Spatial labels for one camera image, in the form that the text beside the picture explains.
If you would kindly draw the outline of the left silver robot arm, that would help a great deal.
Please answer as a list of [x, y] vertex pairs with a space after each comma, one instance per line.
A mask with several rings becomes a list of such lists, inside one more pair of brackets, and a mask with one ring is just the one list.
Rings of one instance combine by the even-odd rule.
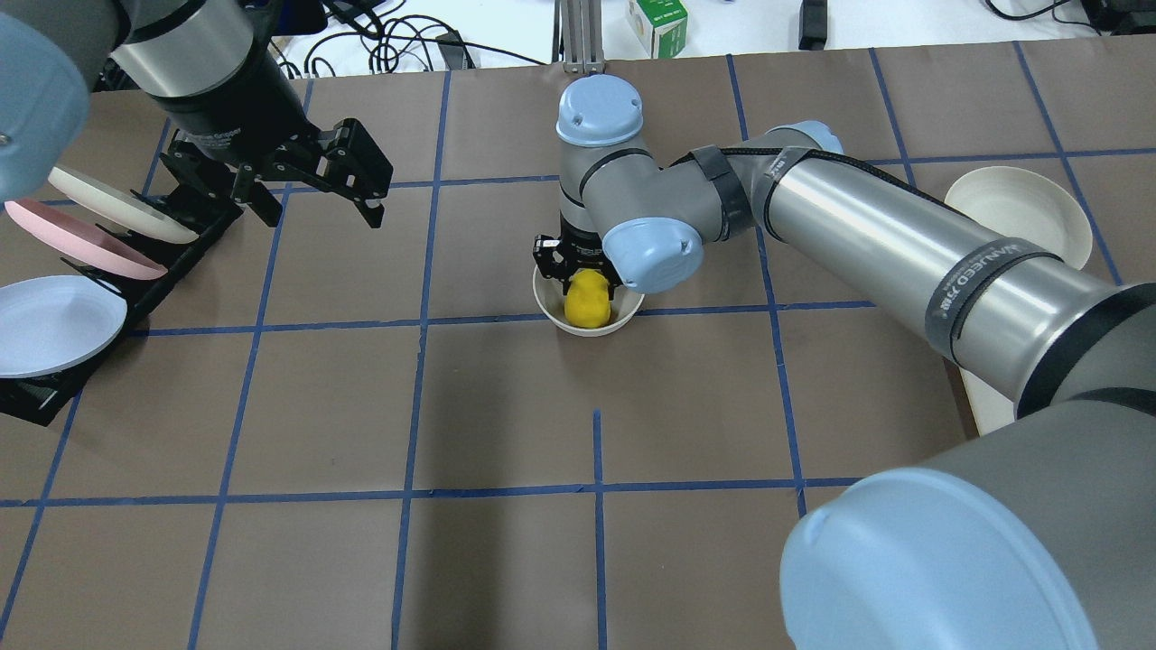
[[379, 228], [390, 160], [360, 120], [311, 124], [268, 40], [236, 1], [5, 1], [5, 210], [47, 184], [113, 61], [178, 128], [168, 167], [179, 189], [277, 226], [266, 182], [304, 182]]

